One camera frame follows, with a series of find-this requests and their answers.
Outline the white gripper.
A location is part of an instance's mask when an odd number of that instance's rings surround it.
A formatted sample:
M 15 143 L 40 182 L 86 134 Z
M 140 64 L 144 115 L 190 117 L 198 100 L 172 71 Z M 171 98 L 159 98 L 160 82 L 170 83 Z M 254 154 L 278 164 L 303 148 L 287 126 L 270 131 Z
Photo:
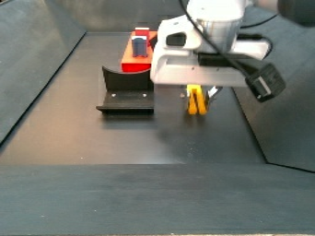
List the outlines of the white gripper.
M 264 58 L 271 48 L 267 40 L 236 39 L 243 16 L 196 14 L 191 17 L 222 53 L 259 60 Z M 200 53 L 214 54 L 214 49 L 202 39 L 187 16 L 163 20 L 158 29 L 150 78 L 155 84 L 214 86 L 206 96 L 207 105 L 211 105 L 222 87 L 246 86 L 244 75 L 227 64 L 211 62 L 210 65 L 200 65 Z

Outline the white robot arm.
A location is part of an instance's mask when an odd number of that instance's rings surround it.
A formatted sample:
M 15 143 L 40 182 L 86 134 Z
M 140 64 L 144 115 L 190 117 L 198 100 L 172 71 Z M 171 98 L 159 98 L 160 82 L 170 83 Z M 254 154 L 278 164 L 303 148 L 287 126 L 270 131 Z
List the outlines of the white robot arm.
M 246 0 L 188 0 L 183 15 L 162 21 L 150 78 L 163 85 L 247 87 L 256 100 L 273 97 L 264 42 L 238 39 Z

